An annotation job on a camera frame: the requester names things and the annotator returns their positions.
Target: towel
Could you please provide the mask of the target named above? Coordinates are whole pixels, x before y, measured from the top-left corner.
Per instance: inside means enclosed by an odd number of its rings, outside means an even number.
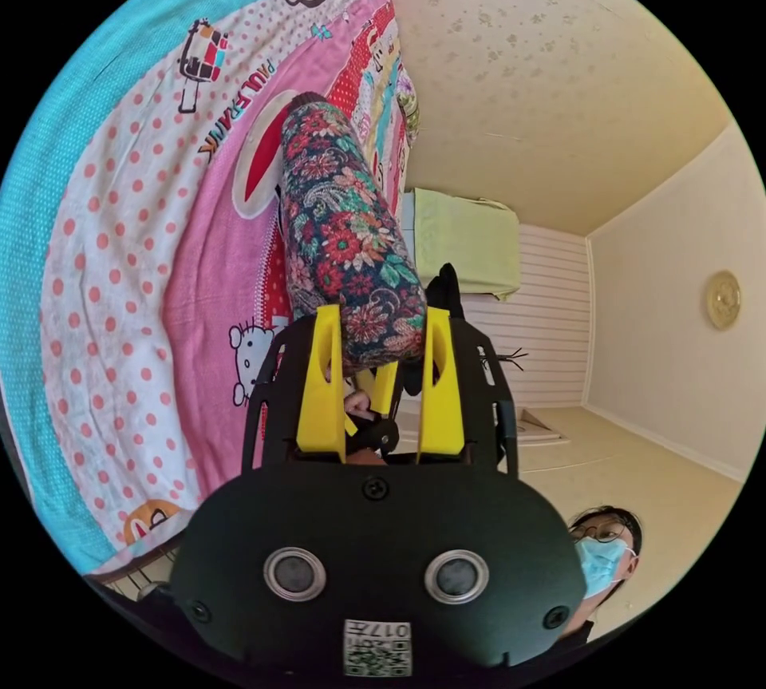
[[[448,260],[463,293],[505,300],[521,284],[519,219],[500,202],[415,189],[415,264],[421,281]]]

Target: screw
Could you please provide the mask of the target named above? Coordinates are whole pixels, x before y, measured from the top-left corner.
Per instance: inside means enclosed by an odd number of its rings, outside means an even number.
[[[389,486],[379,476],[373,476],[362,485],[361,491],[368,500],[383,500],[389,493]]]
[[[210,622],[210,610],[201,601],[192,601],[189,604],[189,610],[191,611],[191,616],[194,617],[198,623]]]
[[[543,627],[547,631],[552,631],[563,625],[567,621],[567,617],[569,617],[569,607],[553,607],[543,617]]]

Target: floral leggings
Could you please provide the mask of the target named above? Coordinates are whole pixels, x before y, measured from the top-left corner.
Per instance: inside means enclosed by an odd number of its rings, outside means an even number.
[[[345,114],[294,108],[282,128],[282,229],[296,319],[341,307],[345,375],[423,351],[425,295]]]

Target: person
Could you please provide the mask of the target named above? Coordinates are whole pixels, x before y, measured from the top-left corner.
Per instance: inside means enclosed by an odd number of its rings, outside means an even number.
[[[318,93],[298,95],[287,107],[282,154],[294,318],[340,306],[345,377],[420,357],[425,293],[348,117]]]
[[[587,510],[570,523],[569,530],[586,578],[586,594],[559,640],[545,653],[548,656],[587,643],[594,626],[591,617],[633,576],[641,558],[641,523],[624,508],[602,505]]]

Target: blue surgical mask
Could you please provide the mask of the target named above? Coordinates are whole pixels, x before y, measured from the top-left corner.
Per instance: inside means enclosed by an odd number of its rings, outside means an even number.
[[[580,556],[582,574],[585,575],[587,599],[604,592],[612,585],[622,557],[626,551],[633,553],[627,543],[619,539],[599,543],[592,537],[583,537],[575,547]]]

